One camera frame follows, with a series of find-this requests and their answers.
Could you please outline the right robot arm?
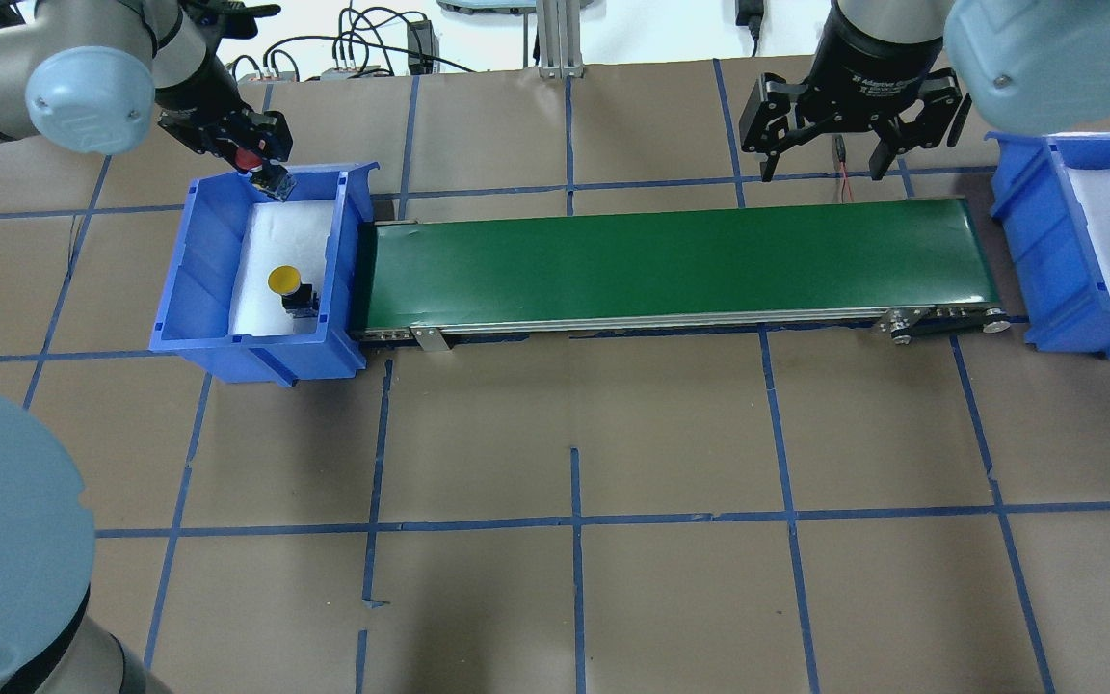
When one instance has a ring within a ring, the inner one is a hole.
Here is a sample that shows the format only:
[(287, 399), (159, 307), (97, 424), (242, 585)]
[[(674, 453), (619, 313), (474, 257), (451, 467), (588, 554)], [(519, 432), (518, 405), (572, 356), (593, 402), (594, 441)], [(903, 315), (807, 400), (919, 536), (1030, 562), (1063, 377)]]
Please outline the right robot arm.
[(833, 1), (799, 82), (763, 73), (737, 122), (761, 180), (821, 135), (871, 132), (872, 179), (965, 119), (1048, 135), (1110, 115), (1110, 1)]

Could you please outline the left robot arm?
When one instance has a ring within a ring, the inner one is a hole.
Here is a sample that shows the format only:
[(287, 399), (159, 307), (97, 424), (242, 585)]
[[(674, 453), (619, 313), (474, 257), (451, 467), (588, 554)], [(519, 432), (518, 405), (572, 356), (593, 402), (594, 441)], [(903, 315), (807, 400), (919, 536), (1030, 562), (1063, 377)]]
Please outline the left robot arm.
[(39, 1), (26, 21), (0, 1), (0, 144), (41, 135), (119, 155), (159, 124), (284, 201), (295, 185), (286, 119), (248, 105), (216, 56), (278, 13), (242, 1)]

